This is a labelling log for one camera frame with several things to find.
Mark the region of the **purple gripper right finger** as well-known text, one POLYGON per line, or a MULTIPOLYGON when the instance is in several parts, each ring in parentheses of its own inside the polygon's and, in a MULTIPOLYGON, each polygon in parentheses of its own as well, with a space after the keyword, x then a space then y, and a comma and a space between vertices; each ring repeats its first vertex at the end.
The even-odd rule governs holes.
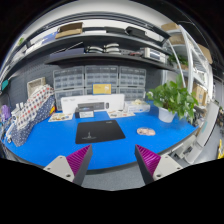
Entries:
POLYGON ((145 184, 152 183, 182 169, 169 155, 162 156, 135 145, 135 157, 145 184))

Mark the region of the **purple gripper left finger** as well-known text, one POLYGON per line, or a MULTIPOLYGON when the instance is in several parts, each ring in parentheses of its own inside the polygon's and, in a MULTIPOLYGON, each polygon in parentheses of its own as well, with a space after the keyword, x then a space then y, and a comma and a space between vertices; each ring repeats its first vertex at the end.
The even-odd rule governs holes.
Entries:
POLYGON ((68 156, 59 155, 44 170, 76 185, 81 185, 92 155, 92 145, 87 145, 68 156))

